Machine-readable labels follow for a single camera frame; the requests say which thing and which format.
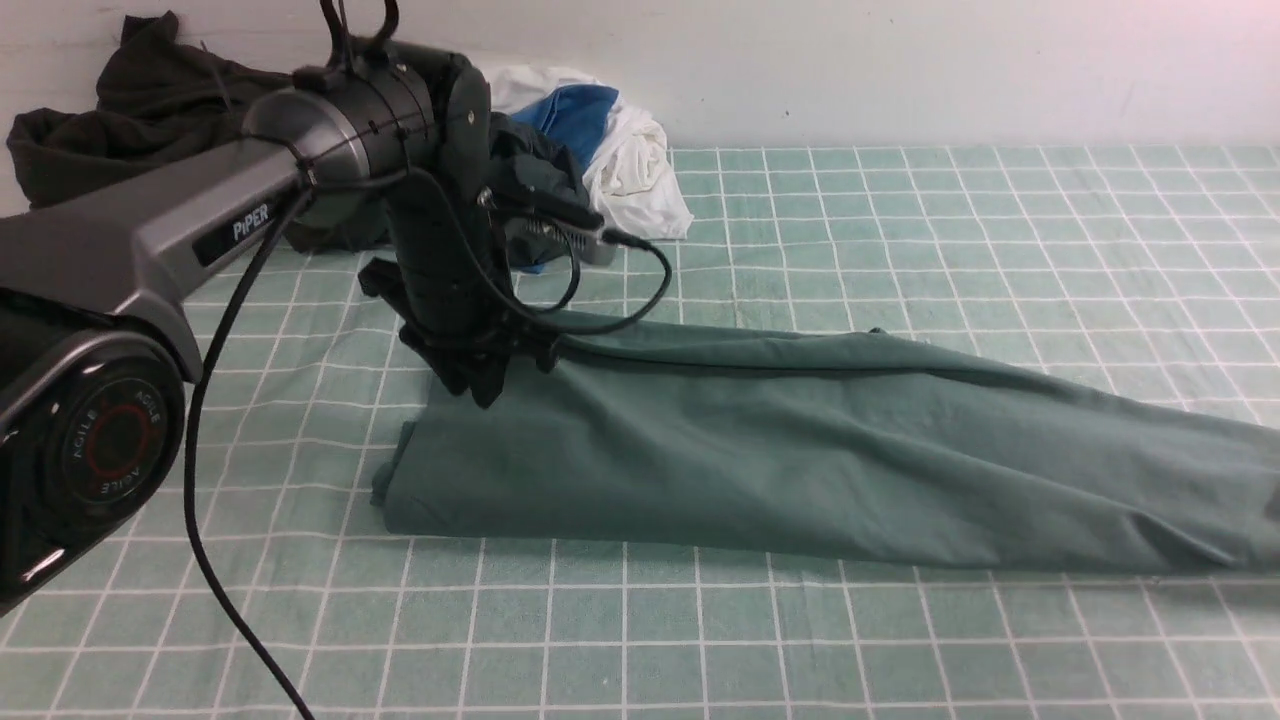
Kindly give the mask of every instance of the green cloth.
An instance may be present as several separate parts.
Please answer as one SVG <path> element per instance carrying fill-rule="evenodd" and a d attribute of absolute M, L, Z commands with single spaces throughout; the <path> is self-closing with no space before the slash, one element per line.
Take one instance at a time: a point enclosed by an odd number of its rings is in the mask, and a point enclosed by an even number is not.
<path fill-rule="evenodd" d="M 594 318 L 603 322 L 604 318 Z M 1280 566 L 1280 433 L 879 333 L 641 323 L 435 386 L 375 478 L 397 534 L 938 568 Z"/>

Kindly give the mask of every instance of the black cable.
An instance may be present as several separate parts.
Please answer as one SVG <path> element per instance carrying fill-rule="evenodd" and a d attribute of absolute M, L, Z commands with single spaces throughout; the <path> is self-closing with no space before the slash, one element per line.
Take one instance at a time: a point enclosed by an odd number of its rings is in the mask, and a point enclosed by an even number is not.
<path fill-rule="evenodd" d="M 556 301 L 556 305 L 552 305 L 550 307 L 538 307 L 534 310 L 538 315 L 549 315 L 568 307 L 568 304 L 572 302 L 573 297 L 577 295 L 577 286 L 582 283 L 582 261 L 573 254 L 572 247 L 566 247 L 566 250 L 568 251 L 570 263 L 568 287 L 564 288 L 564 295 L 561 295 L 561 299 Z"/>
<path fill-rule="evenodd" d="M 419 176 L 426 179 L 428 182 L 439 184 L 439 182 L 435 179 L 435 177 L 431 176 L 431 173 L 421 168 L 411 169 L 410 174 Z M 577 328 L 572 325 L 548 323 L 547 320 L 538 316 L 536 309 L 530 307 L 529 305 L 521 302 L 518 299 L 508 296 L 506 292 L 502 291 L 502 288 L 497 286 L 497 283 L 493 282 L 493 278 L 489 277 L 489 274 L 484 270 L 484 266 L 480 264 L 480 259 L 476 258 L 475 250 L 472 250 L 471 245 L 466 242 L 466 233 L 458 224 L 458 218 L 451 213 L 449 219 L 453 222 L 453 228 L 457 232 L 458 237 L 463 238 L 462 246 L 466 250 L 467 258 L 471 260 L 471 266 L 480 275 L 480 279 L 484 281 L 484 284 L 486 290 L 489 290 L 489 293 L 494 299 L 497 299 L 503 306 L 506 306 L 507 310 L 515 313 L 521 319 L 527 322 L 530 325 L 550 333 L 588 337 L 588 336 L 614 333 L 623 328 L 630 328 L 631 325 L 639 323 L 645 315 L 648 315 L 658 305 L 658 302 L 662 301 L 663 296 L 667 295 L 667 288 L 671 287 L 671 277 L 673 274 L 673 270 L 671 268 L 671 261 L 667 260 L 667 255 L 664 255 L 662 250 L 658 250 L 657 246 L 654 246 L 652 242 L 644 238 L 632 237 L 621 232 L 607 233 L 609 240 L 616 245 L 621 245 L 623 247 L 630 247 L 635 250 L 643 250 L 653 255 L 654 258 L 658 259 L 659 263 L 662 263 L 662 284 L 658 286 L 658 291 L 653 293 L 653 297 L 650 297 L 649 301 L 640 307 L 640 310 L 636 310 L 631 315 L 627 315 L 626 318 L 622 318 L 616 323 L 605 323 L 602 325 L 577 327 Z"/>
<path fill-rule="evenodd" d="M 314 197 L 311 190 L 302 191 L 297 200 L 289 205 L 288 210 L 280 215 L 270 231 L 268 231 L 266 237 L 259 246 L 257 252 L 250 261 L 248 268 L 244 270 L 244 275 L 241 277 L 239 283 L 236 286 L 236 291 L 232 292 L 230 300 L 227 302 L 227 310 L 223 313 L 223 319 L 218 323 L 218 329 L 214 332 L 214 338 L 209 343 L 209 352 L 205 354 L 205 368 L 204 374 L 200 377 L 200 382 L 196 383 L 195 391 L 191 393 L 191 409 L 187 413 L 187 437 L 186 437 L 186 454 L 183 456 L 183 482 L 182 482 L 182 510 L 183 518 L 187 523 L 187 539 L 191 541 L 191 552 L 196 556 L 196 564 L 200 566 L 200 571 L 205 575 L 205 582 L 209 583 L 209 589 L 212 591 L 214 598 L 218 600 L 218 605 L 223 607 L 227 616 L 230 619 L 236 629 L 239 630 L 244 641 L 248 642 L 253 652 L 262 660 L 266 669 L 271 671 L 275 676 L 275 682 L 280 684 L 289 700 L 293 701 L 293 706 L 297 707 L 298 712 L 302 715 L 303 720 L 315 720 L 315 715 L 307 707 L 306 701 L 302 700 L 302 694 L 298 693 L 297 688 L 289 680 L 289 676 L 284 674 L 271 653 L 268 652 L 266 647 L 262 644 L 257 635 L 253 634 L 252 628 L 248 623 L 241 618 L 239 612 L 236 610 L 236 605 L 227 597 L 227 591 L 223 584 L 218 580 L 218 575 L 214 573 L 214 566 L 209 562 L 209 555 L 205 552 L 205 543 L 200 539 L 200 521 L 196 519 L 196 446 L 200 439 L 200 411 L 205 404 L 205 395 L 209 392 L 209 383 L 214 377 L 214 365 L 218 364 L 218 357 L 223 352 L 223 346 L 227 343 L 227 337 L 230 334 L 232 325 L 236 323 L 236 316 L 239 314 L 241 306 L 244 304 L 244 299 L 248 296 L 250 288 L 253 286 L 253 281 L 257 279 L 259 273 L 262 272 L 262 265 L 266 264 L 268 256 L 271 250 L 280 242 L 280 237 L 284 234 L 284 228 L 288 227 L 307 206 L 307 204 Z"/>

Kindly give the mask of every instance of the grid tablecloth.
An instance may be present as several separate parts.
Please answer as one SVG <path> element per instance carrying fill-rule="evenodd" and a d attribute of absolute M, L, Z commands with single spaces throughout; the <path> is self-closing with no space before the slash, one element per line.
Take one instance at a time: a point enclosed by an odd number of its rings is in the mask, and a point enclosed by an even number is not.
<path fill-rule="evenodd" d="M 698 217 L 653 318 L 888 332 L 1280 427 L 1274 147 L 673 152 Z M 371 474 L 428 401 L 367 255 L 282 249 L 211 388 L 200 512 L 323 717 L 1280 719 L 1280 584 L 933 571 L 390 537 Z M 234 265 L 188 304 L 207 342 Z M 634 311 L 630 256 L 576 307 Z M 522 275 L 554 300 L 563 266 Z M 186 544 L 178 478 L 0 619 L 0 717 L 287 717 Z"/>

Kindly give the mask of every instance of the blue cloth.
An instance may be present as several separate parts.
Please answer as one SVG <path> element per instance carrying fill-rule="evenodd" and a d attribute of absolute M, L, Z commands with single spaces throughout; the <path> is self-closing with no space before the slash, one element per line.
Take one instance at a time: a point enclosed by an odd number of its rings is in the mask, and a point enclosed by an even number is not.
<path fill-rule="evenodd" d="M 511 119 L 534 126 L 547 137 L 568 147 L 586 170 L 604 141 L 609 110 L 618 91 L 603 85 L 566 85 L 547 97 L 513 113 Z"/>

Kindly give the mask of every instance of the pile of clothes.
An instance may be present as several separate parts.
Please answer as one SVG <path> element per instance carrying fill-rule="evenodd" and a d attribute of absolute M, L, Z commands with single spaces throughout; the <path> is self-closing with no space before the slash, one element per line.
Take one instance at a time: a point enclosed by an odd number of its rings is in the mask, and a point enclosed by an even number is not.
<path fill-rule="evenodd" d="M 6 145 L 31 206 L 64 202 L 239 136 L 248 106 L 287 87 L 283 73 L 247 68 L 177 41 L 178 17 L 127 17 L 120 46 L 97 81 L 97 108 L 47 108 L 14 119 Z M 590 205 L 648 240 L 682 240 L 692 215 L 667 159 L 667 136 L 648 111 L 594 77 L 566 68 L 485 69 L 492 88 L 490 156 L 540 190 Z M 340 224 L 296 223 L 300 251 L 365 250 L 389 241 L 376 199 Z M 564 252 L 512 240 L 512 266 L 536 269 Z"/>

